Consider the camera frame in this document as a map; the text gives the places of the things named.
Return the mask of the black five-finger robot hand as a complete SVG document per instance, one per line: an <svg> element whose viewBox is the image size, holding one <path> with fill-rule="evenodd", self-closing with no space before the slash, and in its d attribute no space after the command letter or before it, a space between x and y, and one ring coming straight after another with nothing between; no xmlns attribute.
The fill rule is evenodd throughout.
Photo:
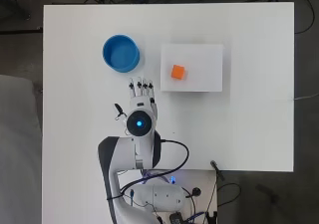
<svg viewBox="0 0 319 224"><path fill-rule="evenodd" d="M130 109L145 110L151 113L151 118L158 119L158 107L155 99L154 84L151 80L137 78L129 80Z"/></svg>

